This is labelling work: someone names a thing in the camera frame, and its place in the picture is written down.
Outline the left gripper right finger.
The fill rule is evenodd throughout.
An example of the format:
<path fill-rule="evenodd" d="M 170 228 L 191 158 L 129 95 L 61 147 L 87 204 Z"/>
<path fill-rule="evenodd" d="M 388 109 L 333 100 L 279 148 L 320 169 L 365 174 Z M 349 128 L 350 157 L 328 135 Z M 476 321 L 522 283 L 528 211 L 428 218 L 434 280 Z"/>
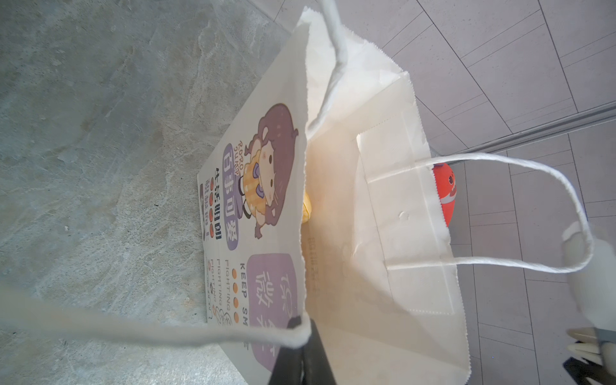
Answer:
<path fill-rule="evenodd" d="M 302 385 L 336 385 L 325 347 L 314 320 L 311 320 L 311 336 L 303 347 Z"/>

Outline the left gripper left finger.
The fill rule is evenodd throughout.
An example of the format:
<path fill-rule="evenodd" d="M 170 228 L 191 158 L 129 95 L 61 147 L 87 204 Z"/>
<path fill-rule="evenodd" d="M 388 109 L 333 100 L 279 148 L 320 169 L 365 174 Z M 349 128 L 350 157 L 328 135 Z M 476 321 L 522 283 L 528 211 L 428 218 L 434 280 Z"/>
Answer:
<path fill-rule="evenodd" d="M 269 385 L 302 385 L 304 380 L 303 349 L 282 347 L 278 353 Z"/>

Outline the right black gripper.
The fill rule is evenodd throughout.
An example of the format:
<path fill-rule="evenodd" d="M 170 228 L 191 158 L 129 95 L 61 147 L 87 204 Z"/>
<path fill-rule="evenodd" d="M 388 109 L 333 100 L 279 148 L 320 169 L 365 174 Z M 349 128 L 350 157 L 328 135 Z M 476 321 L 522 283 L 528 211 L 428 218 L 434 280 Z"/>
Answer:
<path fill-rule="evenodd" d="M 615 384 L 615 249 L 603 228 L 590 226 L 595 252 L 567 275 L 579 311 L 594 327 L 568 329 L 575 343 L 563 367 L 575 384 Z"/>

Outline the white printed paper bag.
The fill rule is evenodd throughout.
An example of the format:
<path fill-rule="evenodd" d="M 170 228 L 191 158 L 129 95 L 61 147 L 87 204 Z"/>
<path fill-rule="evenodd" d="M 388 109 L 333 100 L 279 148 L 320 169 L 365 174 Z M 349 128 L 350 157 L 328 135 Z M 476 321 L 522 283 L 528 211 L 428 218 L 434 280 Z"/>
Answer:
<path fill-rule="evenodd" d="M 463 384 L 409 74 L 332 1 L 1 5 L 1 381 Z M 311 219 L 303 224 L 303 196 Z"/>

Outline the round striped bun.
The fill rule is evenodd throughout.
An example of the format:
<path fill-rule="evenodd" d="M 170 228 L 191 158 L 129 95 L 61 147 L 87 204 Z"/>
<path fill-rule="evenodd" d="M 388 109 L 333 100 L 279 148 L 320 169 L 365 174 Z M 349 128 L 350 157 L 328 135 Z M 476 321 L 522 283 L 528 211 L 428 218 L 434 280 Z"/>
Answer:
<path fill-rule="evenodd" d="M 302 219 L 303 224 L 307 223 L 311 219 L 311 213 L 312 213 L 311 199 L 309 198 L 308 194 L 305 192 L 303 196 L 303 219 Z"/>

